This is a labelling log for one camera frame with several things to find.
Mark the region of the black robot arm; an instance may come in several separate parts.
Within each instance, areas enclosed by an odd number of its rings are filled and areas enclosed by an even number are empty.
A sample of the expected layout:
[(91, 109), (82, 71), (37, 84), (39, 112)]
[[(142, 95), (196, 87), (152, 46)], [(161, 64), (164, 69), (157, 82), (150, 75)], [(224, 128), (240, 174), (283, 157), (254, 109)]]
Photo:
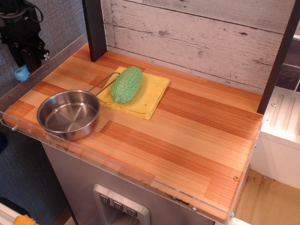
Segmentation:
[(29, 72), (36, 71), (42, 60), (49, 59), (49, 50), (39, 37), (42, 11), (27, 0), (2, 0), (0, 28), (2, 43), (6, 44), (19, 67), (26, 66)]

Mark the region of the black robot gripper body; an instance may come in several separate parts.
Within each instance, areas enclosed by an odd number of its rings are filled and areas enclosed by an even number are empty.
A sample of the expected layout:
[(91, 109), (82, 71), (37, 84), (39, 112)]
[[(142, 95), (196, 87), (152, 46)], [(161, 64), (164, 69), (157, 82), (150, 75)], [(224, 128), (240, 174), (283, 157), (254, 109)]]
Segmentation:
[(49, 59), (50, 52), (39, 37), (43, 18), (39, 19), (36, 14), (1, 14), (0, 17), (5, 24), (1, 31), (5, 44), (33, 53), (42, 60)]

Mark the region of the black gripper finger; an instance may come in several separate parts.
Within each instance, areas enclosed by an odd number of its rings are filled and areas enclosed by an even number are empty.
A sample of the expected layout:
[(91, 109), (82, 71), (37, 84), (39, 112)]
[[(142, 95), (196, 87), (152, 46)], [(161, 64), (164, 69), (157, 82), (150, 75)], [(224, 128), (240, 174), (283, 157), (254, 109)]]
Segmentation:
[(36, 71), (42, 65), (41, 59), (30, 51), (22, 50), (22, 57), (29, 72)]
[(8, 47), (18, 67), (23, 66), (23, 56), (21, 50), (17, 47)]

